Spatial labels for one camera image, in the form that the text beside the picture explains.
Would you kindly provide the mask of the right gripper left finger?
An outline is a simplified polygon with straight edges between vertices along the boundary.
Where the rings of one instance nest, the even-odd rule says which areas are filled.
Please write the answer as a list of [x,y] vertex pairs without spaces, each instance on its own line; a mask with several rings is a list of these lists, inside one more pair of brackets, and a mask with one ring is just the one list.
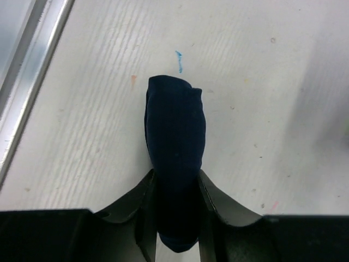
[[155,261],[153,171],[121,198],[89,209],[1,212],[1,261]]

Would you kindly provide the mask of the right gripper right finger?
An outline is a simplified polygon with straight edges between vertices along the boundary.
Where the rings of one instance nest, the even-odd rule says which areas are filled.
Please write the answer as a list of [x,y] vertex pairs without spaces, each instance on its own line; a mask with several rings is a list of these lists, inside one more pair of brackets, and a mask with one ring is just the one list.
[[221,191],[204,173],[201,261],[348,261],[348,216],[264,215]]

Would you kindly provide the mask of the navy blue underwear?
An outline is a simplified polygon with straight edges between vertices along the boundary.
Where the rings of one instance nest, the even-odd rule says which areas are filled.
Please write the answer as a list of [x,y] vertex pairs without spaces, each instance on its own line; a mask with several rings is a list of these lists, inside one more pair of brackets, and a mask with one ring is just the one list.
[[200,233],[198,181],[206,143],[202,90],[168,75],[148,80],[145,139],[157,177],[157,231],[176,253]]

